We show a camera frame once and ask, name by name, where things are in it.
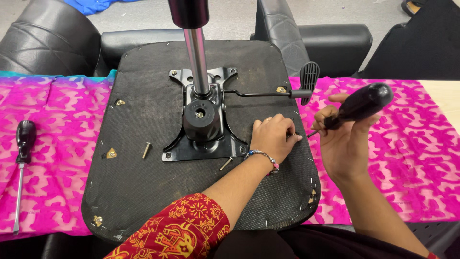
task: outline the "floor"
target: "floor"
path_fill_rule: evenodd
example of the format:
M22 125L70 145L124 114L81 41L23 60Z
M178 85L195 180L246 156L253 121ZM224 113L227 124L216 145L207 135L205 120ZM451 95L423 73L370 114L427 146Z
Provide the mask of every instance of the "floor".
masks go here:
M0 0L0 38L21 14L30 0ZM287 0L298 25L361 23L369 27L374 38L365 67L383 37L409 16L401 0ZM207 39L244 40L254 32L257 0L209 0L209 23L204 27ZM130 29L171 29L167 0L116 2L107 10L88 18L99 32Z

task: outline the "screwdriver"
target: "screwdriver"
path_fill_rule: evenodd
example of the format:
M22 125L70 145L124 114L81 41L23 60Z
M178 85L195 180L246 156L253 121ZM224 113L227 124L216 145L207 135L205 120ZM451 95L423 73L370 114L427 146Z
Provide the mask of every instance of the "screwdriver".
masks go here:
M344 122L359 121L381 111L393 100L393 90L385 83L372 83L345 99L339 110L324 119L324 127L328 130L336 130ZM313 131L307 138L318 133Z
M37 128L33 121L23 120L16 129L16 143L19 147L19 154L16 157L16 163L19 164L19 186L17 188L16 218L14 220L13 235L19 233L19 207L21 205L21 193L23 190L23 173L24 164L30 163L32 159L30 151L34 146L37 137Z

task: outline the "red printed kurta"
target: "red printed kurta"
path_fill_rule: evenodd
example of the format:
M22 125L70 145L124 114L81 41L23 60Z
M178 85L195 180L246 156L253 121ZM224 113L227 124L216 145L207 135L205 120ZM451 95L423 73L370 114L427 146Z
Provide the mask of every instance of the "red printed kurta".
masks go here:
M222 208L204 194L171 203L104 259L206 258L230 232Z

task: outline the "bracelet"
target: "bracelet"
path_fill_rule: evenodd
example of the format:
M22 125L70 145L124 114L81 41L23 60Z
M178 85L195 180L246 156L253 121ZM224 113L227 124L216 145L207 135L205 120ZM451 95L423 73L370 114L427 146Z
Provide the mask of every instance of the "bracelet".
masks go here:
M277 164L273 158L271 158L267 153L262 152L262 151L260 151L258 149L249 150L249 152L246 154L246 157L248 158L249 156L252 156L254 154L261 154L261 155L264 155L264 156L268 157L268 159L270 159L270 162L273 164L274 169L270 173L268 173L267 175L276 174L280 170L279 169L280 165Z

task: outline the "bolt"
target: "bolt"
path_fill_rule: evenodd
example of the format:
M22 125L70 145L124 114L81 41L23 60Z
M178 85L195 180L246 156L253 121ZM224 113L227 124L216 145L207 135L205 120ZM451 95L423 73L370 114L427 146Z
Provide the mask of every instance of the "bolt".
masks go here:
M147 142L147 146L145 147L144 155L142 156L142 159L145 159L145 155L147 154L147 151L149 150L149 146L152 145L152 143Z
M226 167L231 161L233 161L233 158L229 158L227 162L219 169L219 171L222 171L224 167Z

